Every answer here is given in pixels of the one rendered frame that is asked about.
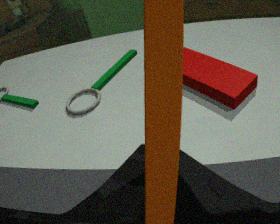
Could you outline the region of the orange handle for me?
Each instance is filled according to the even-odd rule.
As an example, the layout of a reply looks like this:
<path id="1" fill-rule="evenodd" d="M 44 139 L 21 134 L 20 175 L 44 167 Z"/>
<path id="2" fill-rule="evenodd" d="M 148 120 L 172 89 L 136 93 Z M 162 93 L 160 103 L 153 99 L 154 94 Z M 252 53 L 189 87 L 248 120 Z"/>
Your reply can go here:
<path id="1" fill-rule="evenodd" d="M 184 0 L 144 0 L 145 224 L 173 224 L 179 180 Z"/>

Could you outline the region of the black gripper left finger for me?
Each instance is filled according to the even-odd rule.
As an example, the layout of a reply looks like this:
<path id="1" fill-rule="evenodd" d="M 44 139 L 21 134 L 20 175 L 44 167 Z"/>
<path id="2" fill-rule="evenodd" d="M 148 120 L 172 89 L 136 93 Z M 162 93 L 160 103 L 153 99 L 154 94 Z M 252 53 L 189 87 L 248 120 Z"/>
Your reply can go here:
<path id="1" fill-rule="evenodd" d="M 145 224 L 145 144 L 91 196 L 63 214 L 0 208 L 0 224 Z"/>

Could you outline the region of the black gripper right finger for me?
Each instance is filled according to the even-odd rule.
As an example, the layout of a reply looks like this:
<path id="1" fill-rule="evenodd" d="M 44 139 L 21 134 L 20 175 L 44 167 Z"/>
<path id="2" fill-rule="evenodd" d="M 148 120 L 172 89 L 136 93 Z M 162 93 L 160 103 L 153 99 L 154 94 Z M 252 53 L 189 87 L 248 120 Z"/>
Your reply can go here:
<path id="1" fill-rule="evenodd" d="M 180 149 L 173 224 L 280 224 L 280 202 L 230 184 Z"/>

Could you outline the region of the red flat block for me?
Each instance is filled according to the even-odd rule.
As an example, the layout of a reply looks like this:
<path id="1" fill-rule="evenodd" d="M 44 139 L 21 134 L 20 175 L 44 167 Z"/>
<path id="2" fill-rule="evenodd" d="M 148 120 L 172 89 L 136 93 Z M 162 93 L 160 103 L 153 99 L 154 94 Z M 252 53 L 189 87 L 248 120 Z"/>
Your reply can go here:
<path id="1" fill-rule="evenodd" d="M 183 48 L 183 85 L 236 108 L 257 87 L 258 75 L 216 57 Z"/>

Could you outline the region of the grey loop with green handle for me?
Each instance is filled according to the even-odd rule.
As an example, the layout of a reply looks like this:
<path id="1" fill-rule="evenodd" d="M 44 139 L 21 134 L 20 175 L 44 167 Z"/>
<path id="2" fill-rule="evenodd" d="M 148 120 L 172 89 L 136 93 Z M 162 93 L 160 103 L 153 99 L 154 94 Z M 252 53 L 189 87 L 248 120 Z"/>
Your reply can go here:
<path id="1" fill-rule="evenodd" d="M 8 95 L 8 87 L 0 88 L 0 91 L 2 91 L 2 89 L 6 89 L 6 92 L 4 92 L 4 96 L 0 97 L 0 101 L 3 100 L 3 101 L 7 101 L 7 103 L 26 105 L 26 107 L 31 107 L 31 108 L 35 108 L 36 105 L 39 104 L 38 100 L 27 99 L 27 97 L 22 97 L 22 96 Z"/>
<path id="2" fill-rule="evenodd" d="M 136 55 L 137 55 L 137 49 L 129 49 L 129 51 L 125 53 L 125 55 L 121 57 L 121 59 L 117 61 L 117 63 L 113 65 L 113 67 L 109 68 L 108 71 L 105 72 L 104 75 L 101 76 L 100 79 L 97 80 L 96 83 L 93 84 L 91 88 L 83 89 L 83 91 L 73 93 L 73 95 L 69 97 L 67 101 L 67 105 L 65 105 L 65 107 L 67 107 L 68 109 L 68 112 L 72 113 L 72 115 L 81 115 L 81 113 L 87 113 L 88 111 L 91 111 L 91 109 L 95 108 L 100 101 L 100 97 L 101 97 L 101 93 L 99 92 L 100 89 L 103 88 L 104 85 L 107 84 L 109 80 L 113 79 L 113 77 L 115 77 L 117 73 L 119 73 L 121 69 L 123 69 L 125 65 L 127 65 L 129 61 L 131 61 L 133 57 L 135 57 Z M 73 99 L 73 97 L 80 95 L 80 93 L 88 92 L 88 91 L 96 92 L 97 95 L 96 100 L 93 101 L 93 103 L 89 105 L 88 108 L 80 109 L 80 111 L 73 111 L 73 109 L 69 109 L 69 107 L 71 107 L 71 100 Z"/>

